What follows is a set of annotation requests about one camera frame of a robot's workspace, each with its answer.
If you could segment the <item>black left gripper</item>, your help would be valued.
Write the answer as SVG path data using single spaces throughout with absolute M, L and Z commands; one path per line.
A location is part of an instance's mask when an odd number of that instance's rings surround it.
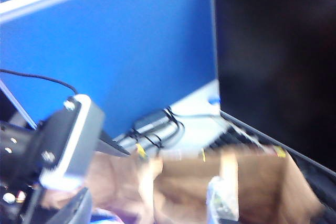
M 31 141 L 34 131 L 1 121 L 1 223 L 90 223 L 92 196 L 83 188 L 49 219 L 41 206 L 45 190 L 35 167 Z

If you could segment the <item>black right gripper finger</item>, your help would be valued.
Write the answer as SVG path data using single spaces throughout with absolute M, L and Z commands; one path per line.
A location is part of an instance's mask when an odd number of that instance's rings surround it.
M 96 151 L 109 154 L 111 156 L 130 156 L 125 148 L 114 141 L 109 134 L 102 131 L 96 145 Z

